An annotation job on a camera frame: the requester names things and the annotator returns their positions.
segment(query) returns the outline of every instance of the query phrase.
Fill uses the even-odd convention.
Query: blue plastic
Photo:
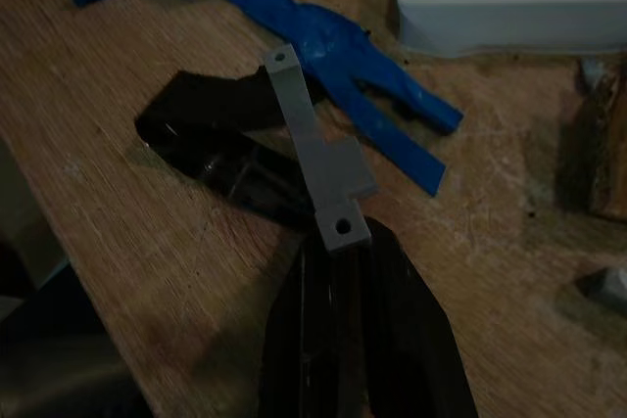
[[[84,6],[96,0],[73,0]],[[424,90],[370,43],[362,29],[339,14],[293,0],[229,0],[246,15],[292,43],[303,69],[315,76],[357,129],[430,195],[445,167],[414,143],[368,101],[356,80],[389,93],[443,132],[462,114]]]

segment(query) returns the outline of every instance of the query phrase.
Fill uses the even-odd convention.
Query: gray metal bracket
[[[377,185],[355,137],[326,143],[294,48],[283,45],[264,56],[274,93],[289,128],[315,208],[315,221],[332,253],[370,240],[355,198]]]

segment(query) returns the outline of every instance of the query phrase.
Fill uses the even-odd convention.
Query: mounting hole
[[[351,222],[347,219],[340,219],[335,224],[335,230],[340,235],[346,235],[351,231]]]

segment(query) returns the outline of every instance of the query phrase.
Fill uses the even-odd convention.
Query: gray object
[[[577,283],[584,295],[627,316],[627,270],[606,268]]]
[[[359,142],[354,137],[324,141],[291,45],[270,51],[264,63],[296,148],[324,246],[332,253],[367,243],[370,231],[355,198],[375,193],[377,185]]]

